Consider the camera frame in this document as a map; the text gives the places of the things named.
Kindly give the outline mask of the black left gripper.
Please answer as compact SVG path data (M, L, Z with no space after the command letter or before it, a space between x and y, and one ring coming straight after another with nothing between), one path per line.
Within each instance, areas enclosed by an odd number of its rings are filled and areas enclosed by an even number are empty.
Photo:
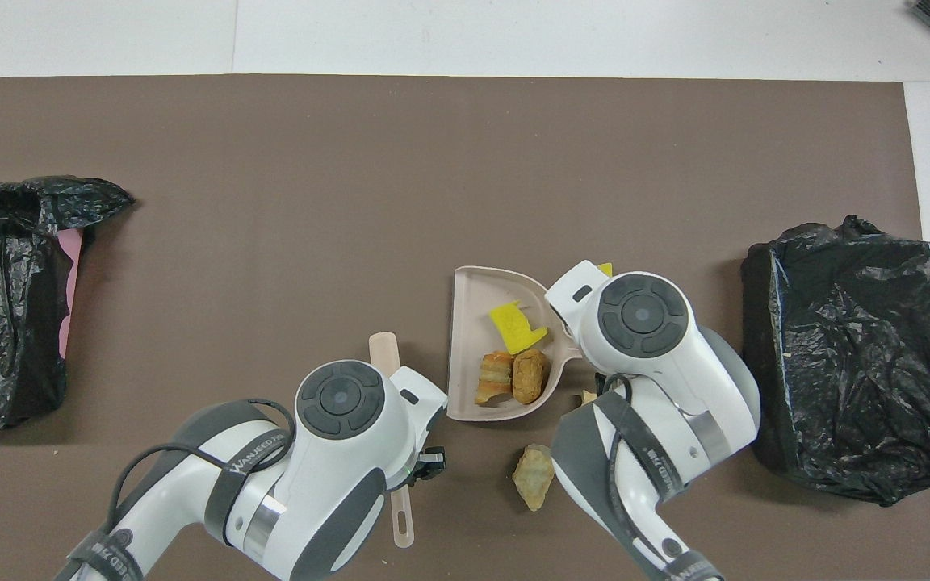
M442 474L447 468L446 451L443 446L428 446L418 454L416 464L410 474L410 483L428 481Z

